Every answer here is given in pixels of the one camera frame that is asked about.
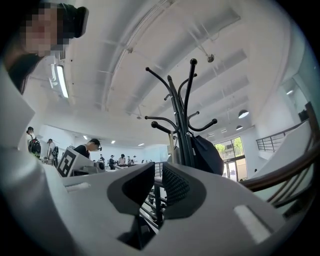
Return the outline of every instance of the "white ceiling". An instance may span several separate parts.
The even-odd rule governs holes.
[[[228,132],[221,136],[231,136],[237,133],[237,125],[245,129],[253,125],[251,115],[239,120],[239,111],[247,109],[252,113],[265,100],[253,98],[253,89],[259,83],[252,76],[252,67],[264,69],[264,64],[253,63],[257,59],[254,54],[258,55],[257,50],[263,45],[255,45],[252,31],[256,28],[248,25],[253,18],[250,20],[249,14],[245,18],[246,5],[239,8],[242,2],[245,1],[134,0],[133,4],[132,0],[76,0],[76,6],[89,9],[89,19],[85,35],[72,40],[62,62],[69,99],[57,97],[61,94],[59,89],[53,91],[45,82],[48,76],[44,64],[37,67],[33,77],[43,79],[51,112],[72,115],[85,109],[92,115],[108,116],[107,120],[112,120],[115,126],[123,118],[126,127],[108,126],[104,138],[120,141],[130,137],[130,142],[124,139],[123,143],[135,145],[142,138],[146,142],[150,139],[153,143],[164,143],[166,134],[148,131],[152,129],[151,121],[136,119],[148,115],[174,120],[171,101],[164,101],[167,89],[145,68],[150,67],[165,80],[171,75],[178,89],[189,76],[190,59],[195,58],[197,77],[193,80],[188,115],[196,111],[200,114],[191,119],[191,125],[199,128],[216,118],[218,124],[202,135],[206,137],[227,128]],[[281,40],[269,43],[272,47],[283,47]],[[214,62],[208,63],[206,54],[214,54]],[[268,93],[257,97],[268,97]],[[89,123],[95,125],[92,118]],[[53,125],[64,128],[63,122]],[[102,133],[92,135],[101,137]]]

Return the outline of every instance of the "ceiling light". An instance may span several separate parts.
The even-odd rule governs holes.
[[[59,83],[61,86],[62,94],[65,98],[69,98],[67,87],[66,87],[66,80],[65,80],[65,73],[64,73],[64,67],[59,65],[56,67]]]
[[[239,112],[239,118],[244,118],[246,117],[247,115],[249,114],[249,111],[248,110],[245,110],[245,109],[242,109],[240,112]]]

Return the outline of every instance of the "black coat rack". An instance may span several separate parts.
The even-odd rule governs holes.
[[[153,128],[157,128],[167,134],[173,133],[177,135],[177,139],[179,142],[180,156],[181,156],[181,164],[189,167],[195,167],[195,159],[194,159],[194,153],[193,153],[192,142],[191,142],[191,132],[189,131],[189,129],[195,132],[202,132],[217,123],[217,119],[213,119],[210,123],[208,123],[202,128],[194,128],[190,125],[190,118],[200,114],[200,112],[197,111],[188,116],[189,96],[190,96],[193,79],[194,77],[197,76],[197,74],[195,73],[195,68],[197,63],[198,61],[195,58],[190,60],[189,78],[182,82],[182,84],[179,86],[178,92],[175,88],[175,85],[170,75],[167,76],[167,79],[169,82],[169,85],[168,85],[165,80],[163,80],[158,74],[153,72],[149,67],[145,68],[146,71],[148,71],[149,73],[154,75],[156,78],[158,78],[169,91],[169,94],[164,98],[164,100],[166,101],[168,97],[171,98],[173,113],[175,117],[175,123],[165,117],[145,116],[144,118],[151,119],[151,120],[166,121],[173,126],[174,130],[171,131],[163,127],[162,125],[158,124],[158,122],[156,121],[153,121],[151,123],[151,126]],[[187,83],[187,87],[186,87],[186,93],[183,101],[181,96],[181,89],[186,83]]]

